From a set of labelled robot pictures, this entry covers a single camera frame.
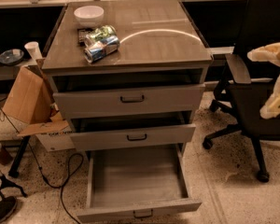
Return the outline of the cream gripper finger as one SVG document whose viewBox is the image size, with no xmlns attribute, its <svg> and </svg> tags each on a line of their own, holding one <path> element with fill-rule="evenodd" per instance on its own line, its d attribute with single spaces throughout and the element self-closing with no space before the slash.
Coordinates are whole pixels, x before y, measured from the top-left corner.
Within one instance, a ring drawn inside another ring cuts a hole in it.
<svg viewBox="0 0 280 224">
<path fill-rule="evenodd" d="M 280 42 L 252 49 L 247 58 L 252 62 L 269 62 L 280 67 Z"/>
</svg>

